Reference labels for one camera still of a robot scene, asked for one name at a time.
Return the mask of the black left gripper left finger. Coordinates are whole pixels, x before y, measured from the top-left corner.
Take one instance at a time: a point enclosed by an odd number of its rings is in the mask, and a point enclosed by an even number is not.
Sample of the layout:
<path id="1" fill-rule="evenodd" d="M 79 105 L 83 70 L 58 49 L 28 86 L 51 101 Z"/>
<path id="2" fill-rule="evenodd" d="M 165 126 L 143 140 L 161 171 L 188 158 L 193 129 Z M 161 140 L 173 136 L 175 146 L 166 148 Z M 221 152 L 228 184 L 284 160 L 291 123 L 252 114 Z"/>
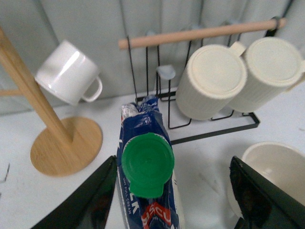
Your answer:
<path id="1" fill-rule="evenodd" d="M 34 229 L 103 229 L 117 177 L 116 156 L 110 156 L 66 200 Z"/>

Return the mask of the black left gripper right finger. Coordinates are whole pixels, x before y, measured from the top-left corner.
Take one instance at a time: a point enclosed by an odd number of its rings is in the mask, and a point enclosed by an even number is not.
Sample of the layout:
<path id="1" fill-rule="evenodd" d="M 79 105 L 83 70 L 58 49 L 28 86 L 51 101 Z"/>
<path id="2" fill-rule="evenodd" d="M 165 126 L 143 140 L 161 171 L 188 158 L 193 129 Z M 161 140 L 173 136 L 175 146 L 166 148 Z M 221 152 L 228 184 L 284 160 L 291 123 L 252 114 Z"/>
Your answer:
<path id="1" fill-rule="evenodd" d="M 236 156 L 230 163 L 230 181 L 242 214 L 236 229 L 305 227 L 305 207 Z"/>

